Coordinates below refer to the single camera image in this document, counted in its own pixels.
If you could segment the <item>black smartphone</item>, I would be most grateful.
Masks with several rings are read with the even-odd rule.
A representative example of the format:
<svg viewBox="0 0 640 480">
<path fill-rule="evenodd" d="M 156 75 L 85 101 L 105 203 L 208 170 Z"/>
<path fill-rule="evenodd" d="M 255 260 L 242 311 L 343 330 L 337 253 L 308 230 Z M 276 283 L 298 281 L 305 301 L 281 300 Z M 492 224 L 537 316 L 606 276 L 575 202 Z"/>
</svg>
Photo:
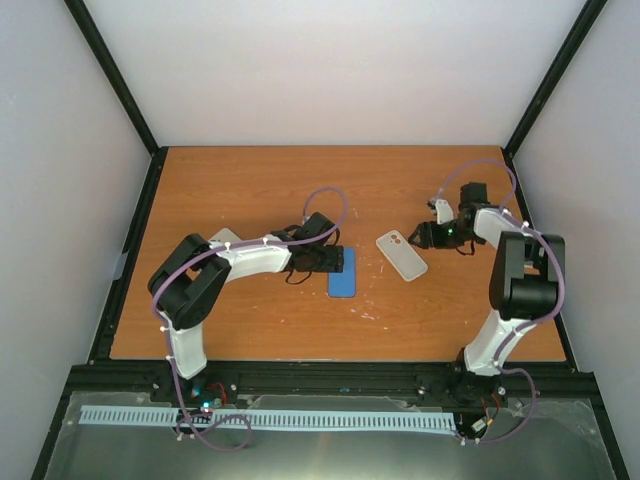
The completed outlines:
<svg viewBox="0 0 640 480">
<path fill-rule="evenodd" d="M 356 255 L 353 248 L 344 249 L 343 270 L 328 274 L 327 293 L 331 298 L 353 298 L 356 295 Z"/>
</svg>

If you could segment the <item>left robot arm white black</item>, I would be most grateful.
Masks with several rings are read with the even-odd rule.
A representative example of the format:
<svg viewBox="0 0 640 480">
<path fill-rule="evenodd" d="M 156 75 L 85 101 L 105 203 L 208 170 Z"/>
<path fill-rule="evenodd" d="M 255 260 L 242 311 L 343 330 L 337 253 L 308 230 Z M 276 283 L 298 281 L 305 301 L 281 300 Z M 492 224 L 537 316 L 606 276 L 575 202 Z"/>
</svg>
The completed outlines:
<svg viewBox="0 0 640 480">
<path fill-rule="evenodd" d="M 186 402 L 201 400 L 208 378 L 203 323 L 229 282 L 259 274 L 295 272 L 341 274 L 347 253 L 331 236 L 339 227 L 319 212 L 254 240 L 206 240 L 186 236 L 148 282 L 152 311 L 163 322 L 169 361 L 176 375 L 172 388 Z"/>
</svg>

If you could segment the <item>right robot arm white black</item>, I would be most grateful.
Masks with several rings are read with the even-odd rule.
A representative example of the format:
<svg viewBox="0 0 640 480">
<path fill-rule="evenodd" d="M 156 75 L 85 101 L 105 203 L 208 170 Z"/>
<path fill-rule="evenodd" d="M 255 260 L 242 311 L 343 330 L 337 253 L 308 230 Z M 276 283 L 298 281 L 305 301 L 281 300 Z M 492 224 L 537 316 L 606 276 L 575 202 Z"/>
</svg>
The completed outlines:
<svg viewBox="0 0 640 480">
<path fill-rule="evenodd" d="M 470 182 L 460 188 L 458 211 L 435 197 L 428 202 L 435 219 L 418 224 L 408 242 L 421 249 L 450 249 L 465 255 L 478 245 L 495 249 L 489 281 L 490 312 L 477 336 L 452 363 L 446 391 L 460 405 L 494 394 L 497 377 L 525 334 L 553 319 L 564 303 L 565 241 L 516 220 L 489 201 L 487 185 Z"/>
</svg>

